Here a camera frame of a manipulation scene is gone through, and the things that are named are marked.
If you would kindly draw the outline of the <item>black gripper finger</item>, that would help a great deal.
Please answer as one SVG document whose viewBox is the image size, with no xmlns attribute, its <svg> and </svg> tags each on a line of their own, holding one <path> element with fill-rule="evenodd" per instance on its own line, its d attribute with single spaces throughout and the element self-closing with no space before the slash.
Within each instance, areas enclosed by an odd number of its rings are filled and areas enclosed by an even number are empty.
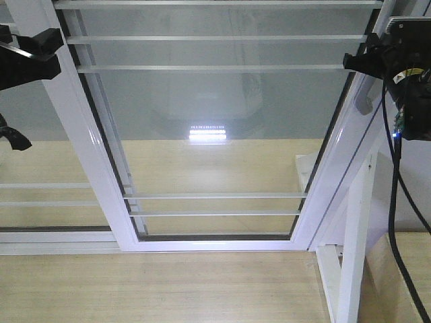
<svg viewBox="0 0 431 323">
<path fill-rule="evenodd" d="M 9 28 L 1 28 L 1 89 L 9 89 L 38 80 L 51 80 L 61 72 L 55 52 L 63 46 L 58 28 L 49 28 L 33 36 L 16 36 L 12 46 Z"/>
<path fill-rule="evenodd" d="M 1 137 L 5 137 L 13 150 L 24 151 L 32 146 L 30 140 L 18 130 L 9 127 L 7 121 L 1 115 Z"/>
</svg>

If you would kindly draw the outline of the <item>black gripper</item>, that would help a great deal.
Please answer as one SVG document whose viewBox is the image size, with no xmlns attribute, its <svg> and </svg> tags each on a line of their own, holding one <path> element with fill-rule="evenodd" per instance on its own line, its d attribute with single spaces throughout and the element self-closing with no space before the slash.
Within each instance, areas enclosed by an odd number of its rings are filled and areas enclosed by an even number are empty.
<svg viewBox="0 0 431 323">
<path fill-rule="evenodd" d="M 366 52 L 344 54 L 343 68 L 384 79 L 397 107 L 394 126 L 408 141 L 430 140 L 430 47 L 384 44 L 378 34 L 366 38 Z"/>
</svg>

